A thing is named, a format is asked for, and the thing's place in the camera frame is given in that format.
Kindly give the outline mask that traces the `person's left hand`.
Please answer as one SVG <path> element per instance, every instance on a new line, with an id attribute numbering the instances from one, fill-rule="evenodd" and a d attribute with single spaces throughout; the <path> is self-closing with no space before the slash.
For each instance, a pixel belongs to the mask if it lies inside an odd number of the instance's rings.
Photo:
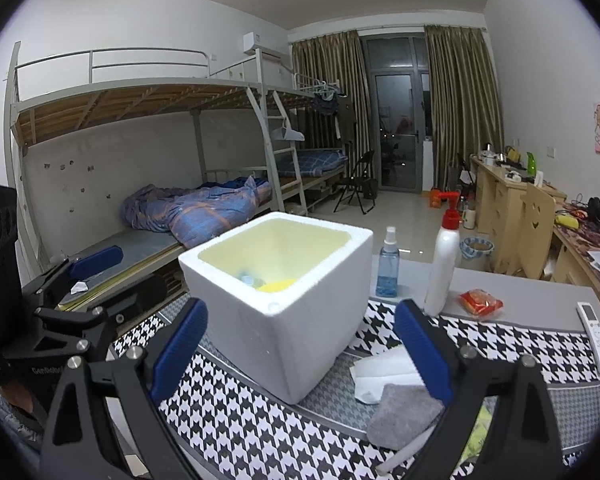
<path id="1" fill-rule="evenodd" d="M 42 428 L 45 428 L 47 422 L 45 408 L 42 407 L 38 399 L 25 386 L 21 385 L 20 382 L 12 380 L 2 385 L 0 393 L 11 406 L 20 408 L 21 411 L 33 417 Z"/>

